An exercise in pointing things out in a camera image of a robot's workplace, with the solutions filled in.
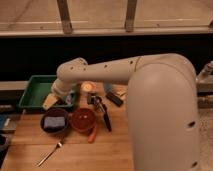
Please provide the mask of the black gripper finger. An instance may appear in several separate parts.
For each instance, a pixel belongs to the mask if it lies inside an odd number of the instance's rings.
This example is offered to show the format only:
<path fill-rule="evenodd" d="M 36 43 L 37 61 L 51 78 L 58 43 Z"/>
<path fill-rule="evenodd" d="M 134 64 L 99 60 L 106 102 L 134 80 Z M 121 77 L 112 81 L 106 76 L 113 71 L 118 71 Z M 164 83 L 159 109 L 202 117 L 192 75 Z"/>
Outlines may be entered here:
<path fill-rule="evenodd" d="M 123 101 L 114 95 L 112 92 L 108 92 L 106 94 L 106 98 L 109 99 L 111 102 L 113 102 L 116 106 L 120 107 L 123 104 Z"/>

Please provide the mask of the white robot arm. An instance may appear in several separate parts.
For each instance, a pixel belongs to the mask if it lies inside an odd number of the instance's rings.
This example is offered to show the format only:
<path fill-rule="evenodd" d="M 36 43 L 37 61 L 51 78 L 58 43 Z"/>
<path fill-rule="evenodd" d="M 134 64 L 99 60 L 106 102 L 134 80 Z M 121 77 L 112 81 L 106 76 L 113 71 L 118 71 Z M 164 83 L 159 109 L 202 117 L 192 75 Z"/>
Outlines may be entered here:
<path fill-rule="evenodd" d="M 196 72 L 186 57 L 168 53 L 97 64 L 83 58 L 65 62 L 43 108 L 83 81 L 127 87 L 135 171 L 201 171 Z"/>

